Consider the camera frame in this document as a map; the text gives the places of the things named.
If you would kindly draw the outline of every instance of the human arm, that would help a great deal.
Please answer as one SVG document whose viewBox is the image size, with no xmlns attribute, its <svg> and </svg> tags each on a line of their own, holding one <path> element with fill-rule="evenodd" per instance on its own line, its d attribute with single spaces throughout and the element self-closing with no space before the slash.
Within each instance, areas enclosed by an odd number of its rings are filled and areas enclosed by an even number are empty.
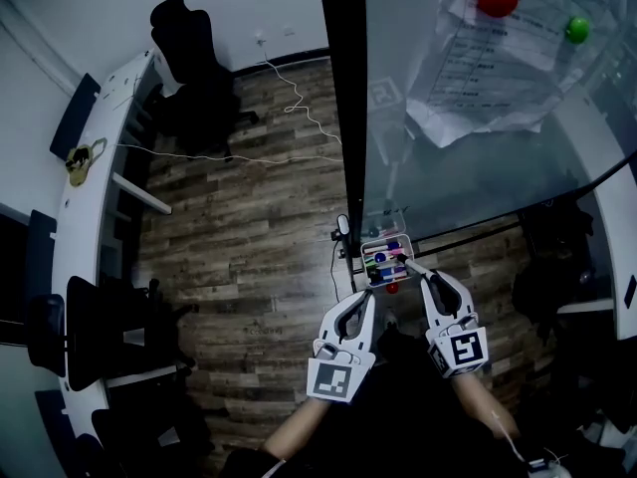
<svg viewBox="0 0 637 478">
<path fill-rule="evenodd" d="M 262 449 L 279 460 L 290 460 L 315 433 L 327 414 L 327 400 L 308 398 L 295 413 L 268 437 Z"/>
<path fill-rule="evenodd" d="M 520 436 L 520 430 L 511 413 L 496 400 L 474 373 L 455 375 L 451 378 L 451 385 L 467 415 L 487 425 L 494 437 L 503 439 L 506 437 L 505 432 L 510 438 Z"/>
</svg>

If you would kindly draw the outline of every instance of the electrical wire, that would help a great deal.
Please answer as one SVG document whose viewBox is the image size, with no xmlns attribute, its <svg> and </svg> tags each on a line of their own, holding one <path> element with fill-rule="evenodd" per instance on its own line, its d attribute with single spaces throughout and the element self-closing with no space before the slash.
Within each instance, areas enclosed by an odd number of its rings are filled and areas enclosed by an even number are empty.
<svg viewBox="0 0 637 478">
<path fill-rule="evenodd" d="M 522 457 L 520 455 L 520 453 L 518 452 L 518 449 L 516 448 L 516 446 L 514 445 L 513 440 L 511 439 L 511 437 L 509 436 L 509 433 L 505 430 L 504 426 L 502 425 L 502 423 L 500 422 L 500 417 L 496 414 L 496 412 L 494 410 L 491 411 L 491 415 L 494 417 L 494 419 L 496 420 L 496 423 L 498 423 L 498 426 L 500 427 L 500 429 L 502 430 L 502 433 L 505 434 L 505 437 L 507 438 L 507 440 L 509 441 L 509 444 L 511 445 L 511 449 L 514 451 L 514 453 L 516 454 L 516 456 L 518 457 L 518 460 L 520 460 L 523 463 L 526 463 L 525 458 Z"/>
<path fill-rule="evenodd" d="M 286 80 L 284 77 L 281 76 L 281 73 L 279 73 L 279 70 L 277 69 L 277 66 L 275 66 L 274 64 L 271 64 L 270 61 L 268 61 L 268 57 L 266 55 L 266 51 L 264 48 L 264 53 L 263 53 L 264 59 L 265 59 L 265 63 L 270 66 L 272 69 L 275 70 L 275 73 L 277 73 L 277 76 L 285 83 L 292 85 L 294 87 L 295 90 L 295 94 L 297 96 L 299 96 L 299 100 L 296 102 L 295 105 L 293 105 L 292 107 L 285 107 L 283 109 L 284 113 L 289 114 L 291 112 L 293 112 L 294 110 L 297 109 L 303 109 L 306 111 L 306 117 L 308 118 L 308 120 L 316 123 L 318 125 L 318 130 L 320 132 L 322 132 L 325 136 L 330 136 L 332 138 L 336 138 L 336 140 L 338 141 L 339 144 L 342 145 L 342 141 L 340 141 L 340 138 L 338 136 L 336 136 L 335 134 L 331 134 L 329 132 L 325 132 L 322 128 L 322 125 L 320 124 L 320 122 L 316 119 L 313 119 L 312 117 L 310 117 L 310 107 L 301 107 L 300 104 L 303 101 L 303 96 L 301 94 L 299 94 L 299 91 L 297 90 L 297 84 L 294 82 L 291 82 L 290 80 Z M 119 103 L 119 105 L 117 105 L 115 109 L 119 108 L 121 105 L 123 105 L 126 101 L 128 101 L 130 98 L 132 98 L 135 94 L 135 87 L 136 87 L 136 83 L 137 80 L 139 80 L 139 78 L 135 78 L 134 83 L 132 84 L 132 96 L 130 96 L 129 98 L 126 98 L 124 101 L 122 101 L 121 103 Z M 331 161 L 334 163 L 342 163 L 342 159 L 334 159 L 333 157 L 326 157 L 324 155 L 297 155 L 297 156 L 293 156 L 293 157 L 288 157 L 287 159 L 283 159 L 281 161 L 273 161 L 270 159 L 256 159 L 253 157 L 246 157 L 245 155 L 238 155 L 238 154 L 233 154 L 233 155 L 227 155 L 224 157 L 210 157 L 208 155 L 187 155 L 187 154 L 173 154 L 170 152 L 155 152 L 154 150 L 150 150 L 149 148 L 145 148 L 139 145 L 130 145 L 127 143 L 116 143 L 114 145 L 109 145 L 109 146 L 116 146 L 116 147 L 129 147 L 129 148 L 138 148 L 140 150 L 145 150 L 146 152 L 150 152 L 151 154 L 154 155 L 164 155 L 164 156 L 170 156 L 170 157 L 185 157 L 187 159 L 209 159 L 210 161 L 227 161 L 228 159 L 232 159 L 232 158 L 237 158 L 237 159 L 244 159 L 246 161 L 252 161 L 252 162 L 257 162 L 257 163 L 268 163 L 268 164 L 285 164 L 288 163 L 290 161 L 295 161 L 295 160 L 302 160 L 302 159 L 324 159 L 325 161 Z M 334 281 L 334 289 L 336 290 L 336 281 Z M 338 292 L 336 292 L 336 300 L 338 301 Z"/>
<path fill-rule="evenodd" d="M 334 283 L 334 293 L 336 294 L 336 302 L 340 303 L 340 299 L 338 298 L 338 287 L 336 286 L 336 280 L 334 279 L 334 255 L 336 254 L 336 246 L 338 246 L 338 241 L 334 243 L 334 247 L 331 250 L 331 266 L 329 266 L 329 275 L 331 276 L 331 280 Z"/>
<path fill-rule="evenodd" d="M 150 152 L 154 155 L 167 155 L 170 157 L 186 157 L 188 159 L 209 159 L 211 161 L 225 161 L 228 158 L 236 157 L 238 159 L 245 159 L 246 161 L 253 161 L 257 163 L 269 163 L 269 164 L 284 164 L 290 161 L 295 161 L 297 159 L 324 159 L 325 161 L 332 161 L 334 163 L 342 163 L 342 159 L 334 159 L 333 157 L 326 157 L 324 155 L 296 155 L 293 157 L 288 157 L 287 159 L 283 159 L 281 161 L 272 161 L 270 159 L 254 159 L 252 157 L 246 157 L 244 155 L 227 155 L 225 157 L 210 157 L 208 155 L 186 155 L 186 154 L 173 154 L 171 152 L 155 152 L 154 150 L 150 150 L 149 148 L 145 148 L 139 145 L 130 145 L 128 143 L 116 143 L 114 145 L 109 145 L 111 147 L 128 147 L 128 148 L 138 148 L 140 150 L 145 150 L 146 152 Z"/>
<path fill-rule="evenodd" d="M 557 464 L 558 466 L 559 466 L 559 465 L 561 465 L 561 464 L 560 464 L 561 459 L 562 459 L 562 458 L 566 458 L 566 457 L 568 456 L 568 453 L 566 453 L 565 455 L 562 455 L 561 457 L 558 457 L 555 453 L 553 453 L 551 450 L 549 450 L 548 448 L 546 448 L 546 446 L 544 447 L 544 449 L 545 449 L 548 453 L 550 453 L 553 457 L 555 457 L 555 460 L 553 460 L 553 462 L 554 462 L 555 464 Z"/>
<path fill-rule="evenodd" d="M 283 459 L 280 460 L 279 462 L 277 462 L 275 464 L 275 466 L 270 469 L 270 471 L 268 471 L 266 474 L 264 474 L 261 478 L 270 478 L 271 476 L 274 476 L 274 474 L 279 470 L 279 468 L 284 465 L 287 462 L 287 460 Z"/>
<path fill-rule="evenodd" d="M 338 143 L 340 143 L 342 145 L 342 141 L 340 141 L 340 138 L 338 136 L 336 136 L 335 134 L 331 134 L 329 132 L 325 132 L 322 129 L 322 125 L 320 125 L 320 122 L 318 120 L 313 119 L 312 117 L 310 117 L 310 107 L 301 107 L 300 104 L 303 102 L 303 96 L 301 94 L 299 94 L 299 91 L 297 90 L 297 84 L 294 82 L 291 82 L 290 80 L 286 80 L 284 77 L 281 76 L 281 73 L 279 73 L 279 70 L 277 69 L 277 66 L 275 66 L 274 64 L 271 64 L 270 61 L 268 60 L 268 56 L 266 55 L 266 50 L 264 48 L 263 51 L 263 57 L 266 62 L 266 64 L 268 64 L 268 66 L 270 66 L 272 69 L 275 70 L 275 73 L 277 73 L 277 76 L 279 77 L 279 79 L 283 82 L 286 82 L 288 85 L 292 85 L 295 89 L 295 94 L 297 96 L 299 96 L 299 100 L 296 102 L 295 105 L 293 105 L 292 107 L 285 107 L 283 109 L 283 111 L 286 114 L 289 114 L 291 112 L 293 112 L 294 110 L 305 110 L 306 111 L 306 117 L 308 118 L 308 120 L 311 120 L 312 122 L 316 123 L 318 125 L 318 130 L 320 132 L 322 132 L 325 136 L 331 136 L 332 138 L 336 138 L 336 140 L 338 141 Z"/>
</svg>

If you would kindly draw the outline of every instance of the pen holder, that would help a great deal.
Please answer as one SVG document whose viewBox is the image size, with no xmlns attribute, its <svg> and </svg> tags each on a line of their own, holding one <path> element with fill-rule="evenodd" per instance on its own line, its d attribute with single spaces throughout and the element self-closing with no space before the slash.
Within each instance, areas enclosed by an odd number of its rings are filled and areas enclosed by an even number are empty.
<svg viewBox="0 0 637 478">
<path fill-rule="evenodd" d="M 367 286 L 371 288 L 384 287 L 413 276 L 413 271 L 396 258 L 399 253 L 407 255 L 410 259 L 414 258 L 411 241 L 409 236 L 405 234 L 369 241 L 360 247 Z"/>
</svg>

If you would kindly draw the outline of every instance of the chair backrest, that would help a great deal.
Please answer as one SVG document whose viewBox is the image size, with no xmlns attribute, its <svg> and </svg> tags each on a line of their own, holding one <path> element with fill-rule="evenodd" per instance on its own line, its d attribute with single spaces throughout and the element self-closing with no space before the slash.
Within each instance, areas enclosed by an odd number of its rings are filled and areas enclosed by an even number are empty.
<svg viewBox="0 0 637 478">
<path fill-rule="evenodd" d="M 161 446 L 143 418 L 137 420 L 130 412 L 116 409 L 99 409 L 93 412 L 92 420 L 104 450 L 119 462 L 127 477 L 166 476 Z"/>
<path fill-rule="evenodd" d="M 109 455 L 92 435 L 82 434 L 76 439 L 78 458 L 84 476 L 91 478 L 126 478 L 119 462 Z"/>
<path fill-rule="evenodd" d="M 36 296 L 27 305 L 27 348 L 35 366 L 64 377 L 64 300 L 57 294 Z"/>
<path fill-rule="evenodd" d="M 100 293 L 123 332 L 144 328 L 153 315 L 148 289 L 136 289 L 128 280 L 100 275 Z"/>
<path fill-rule="evenodd" d="M 101 89 L 100 84 L 89 74 L 84 75 L 76 88 L 49 147 L 49 150 L 62 161 L 67 160 L 69 150 L 78 146 L 82 130 Z"/>
<path fill-rule="evenodd" d="M 57 226 L 56 220 L 52 217 L 36 210 L 31 211 L 24 275 L 24 300 L 27 305 L 36 296 L 51 294 L 55 245 L 51 234 L 56 232 Z"/>
<path fill-rule="evenodd" d="M 166 0 L 150 14 L 152 39 L 168 61 L 175 81 L 190 84 L 222 70 L 212 44 L 206 11 L 191 11 L 183 0 Z"/>
<path fill-rule="evenodd" d="M 76 434 L 73 433 L 62 392 L 59 389 L 36 391 L 35 397 L 49 440 L 67 478 L 87 478 L 89 468 L 83 466 L 84 455 L 78 452 Z M 111 478 L 112 475 L 91 473 L 91 478 L 103 476 Z"/>
</svg>

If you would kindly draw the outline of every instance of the glass tabletop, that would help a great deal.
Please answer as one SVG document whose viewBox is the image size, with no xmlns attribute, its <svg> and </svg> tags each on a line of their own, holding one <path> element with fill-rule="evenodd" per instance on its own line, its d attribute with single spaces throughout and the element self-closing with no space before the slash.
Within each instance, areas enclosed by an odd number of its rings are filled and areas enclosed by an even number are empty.
<svg viewBox="0 0 637 478">
<path fill-rule="evenodd" d="M 623 18 L 602 38 L 599 54 L 585 69 L 573 68 L 574 83 L 539 132 L 470 132 L 447 146 L 430 139 L 407 111 L 423 51 L 441 26 L 439 2 L 366 0 L 362 241 L 377 237 L 379 227 L 382 234 L 383 226 L 415 241 L 511 213 L 588 186 L 637 150 L 635 0 L 623 0 Z M 474 72 L 475 65 L 460 74 L 468 80 Z"/>
</svg>

